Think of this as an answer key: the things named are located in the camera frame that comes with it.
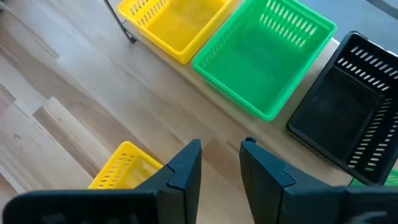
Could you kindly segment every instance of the wooden floor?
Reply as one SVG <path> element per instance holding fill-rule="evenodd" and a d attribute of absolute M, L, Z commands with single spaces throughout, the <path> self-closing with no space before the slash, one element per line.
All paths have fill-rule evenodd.
<path fill-rule="evenodd" d="M 102 0 L 2 7 L 0 207 L 31 190 L 87 188 L 123 141 L 167 163 L 200 138 L 198 223 L 252 223 L 238 151 L 253 133 L 142 42 L 130 44 Z M 309 173 L 323 169 L 330 184 L 347 183 L 328 181 L 340 171 L 311 152 L 294 153 L 305 154 Z"/>

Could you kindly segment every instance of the basket slot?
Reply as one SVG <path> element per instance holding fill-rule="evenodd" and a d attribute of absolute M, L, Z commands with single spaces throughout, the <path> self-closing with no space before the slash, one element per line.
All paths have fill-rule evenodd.
<path fill-rule="evenodd" d="M 115 184 L 119 184 L 119 181 L 126 173 L 126 170 L 131 165 L 134 159 L 134 155 L 122 153 L 118 155 L 117 161 L 108 167 L 105 175 L 101 181 L 93 186 L 95 189 L 113 189 Z"/>
<path fill-rule="evenodd" d="M 300 48 L 318 31 L 316 24 L 290 6 L 276 0 L 267 1 L 259 22 Z"/>
<path fill-rule="evenodd" d="M 129 6 L 132 18 L 140 26 L 148 26 L 148 23 L 171 0 L 133 0 Z"/>
<path fill-rule="evenodd" d="M 356 61 L 352 62 L 349 59 L 341 57 L 337 60 L 336 66 L 345 73 L 350 74 L 355 79 L 361 80 L 361 82 L 366 86 L 378 92 L 385 92 L 391 88 L 385 78 L 380 78 L 380 76 L 360 68 L 360 65 Z"/>
<path fill-rule="evenodd" d="M 370 77 L 381 80 L 383 83 L 389 83 L 390 87 L 398 84 L 398 60 L 396 56 L 360 36 L 355 35 L 349 40 L 340 54 L 338 62 L 344 63 L 344 60 L 349 62 L 346 66 L 350 63 L 357 66 L 356 69 L 353 69 L 354 66 L 352 66 L 353 70 L 349 71 L 350 75 L 355 72 L 357 72 L 356 75 L 365 72 L 364 77 L 370 75 Z"/>
<path fill-rule="evenodd" d="M 348 159 L 348 167 L 377 182 L 396 151 L 398 112 L 396 100 L 387 97 L 375 111 L 358 146 Z"/>

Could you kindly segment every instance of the basket bottom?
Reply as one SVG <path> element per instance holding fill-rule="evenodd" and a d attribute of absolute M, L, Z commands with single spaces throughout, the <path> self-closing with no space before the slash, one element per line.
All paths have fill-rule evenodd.
<path fill-rule="evenodd" d="M 147 29 L 171 48 L 181 52 L 223 4 L 222 1 L 171 1 Z"/>
<path fill-rule="evenodd" d="M 235 40 L 209 73 L 266 114 L 279 103 L 278 96 L 290 86 L 300 62 L 297 50 L 253 29 Z"/>
<path fill-rule="evenodd" d="M 342 161 L 361 138 L 382 96 L 333 67 L 292 126 Z"/>

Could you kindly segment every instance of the green plastic basket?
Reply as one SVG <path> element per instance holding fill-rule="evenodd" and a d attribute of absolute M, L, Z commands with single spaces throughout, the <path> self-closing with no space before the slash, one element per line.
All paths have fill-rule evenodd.
<path fill-rule="evenodd" d="M 270 121 L 335 30 L 297 1 L 248 0 L 194 58 L 193 68 L 245 110 Z"/>
<path fill-rule="evenodd" d="M 357 179 L 354 179 L 350 185 L 366 186 Z M 387 177 L 386 183 L 384 183 L 384 186 L 398 186 L 398 170 L 391 170 L 390 174 Z"/>

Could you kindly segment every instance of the black basket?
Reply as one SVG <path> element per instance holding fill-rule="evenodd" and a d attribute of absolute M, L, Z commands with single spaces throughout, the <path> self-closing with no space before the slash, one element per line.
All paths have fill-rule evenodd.
<path fill-rule="evenodd" d="M 383 184 L 398 156 L 398 57 L 349 33 L 287 128 L 361 182 Z"/>

